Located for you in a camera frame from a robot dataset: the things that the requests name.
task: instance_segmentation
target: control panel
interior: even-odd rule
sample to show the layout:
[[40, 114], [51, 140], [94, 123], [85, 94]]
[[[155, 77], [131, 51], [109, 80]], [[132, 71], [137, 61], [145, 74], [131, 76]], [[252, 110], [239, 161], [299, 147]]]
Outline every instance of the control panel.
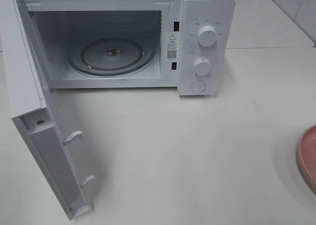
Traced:
[[179, 70], [180, 95], [217, 92], [234, 7], [234, 0], [187, 1]]

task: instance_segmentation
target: caution triangle symbol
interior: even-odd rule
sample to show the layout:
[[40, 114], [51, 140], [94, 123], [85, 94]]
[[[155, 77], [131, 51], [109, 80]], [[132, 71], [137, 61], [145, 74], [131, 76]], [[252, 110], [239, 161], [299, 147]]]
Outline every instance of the caution triangle symbol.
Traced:
[[176, 37], [174, 35], [171, 35], [171, 37], [169, 38], [169, 40], [176, 40]]

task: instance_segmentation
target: white tiled wall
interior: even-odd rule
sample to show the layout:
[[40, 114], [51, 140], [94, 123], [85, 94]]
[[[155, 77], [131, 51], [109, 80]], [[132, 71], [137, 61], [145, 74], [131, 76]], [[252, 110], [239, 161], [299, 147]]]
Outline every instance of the white tiled wall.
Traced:
[[316, 0], [273, 0], [316, 42]]

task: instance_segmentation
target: white knob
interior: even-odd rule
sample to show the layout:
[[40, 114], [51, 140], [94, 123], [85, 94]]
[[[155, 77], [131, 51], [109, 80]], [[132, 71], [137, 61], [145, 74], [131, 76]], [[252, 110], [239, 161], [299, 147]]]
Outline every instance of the white knob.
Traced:
[[211, 46], [216, 42], [217, 30], [210, 25], [200, 28], [197, 32], [198, 42], [202, 46]]
[[199, 75], [207, 75], [211, 72], [213, 62], [207, 58], [200, 57], [194, 61], [194, 72]]

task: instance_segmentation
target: warning label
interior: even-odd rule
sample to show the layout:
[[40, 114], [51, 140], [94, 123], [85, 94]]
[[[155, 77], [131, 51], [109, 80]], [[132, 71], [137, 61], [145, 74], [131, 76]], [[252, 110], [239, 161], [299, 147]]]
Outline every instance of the warning label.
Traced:
[[180, 43], [179, 33], [169, 32], [166, 33], [166, 59], [167, 61], [177, 61], [178, 60], [178, 45]]

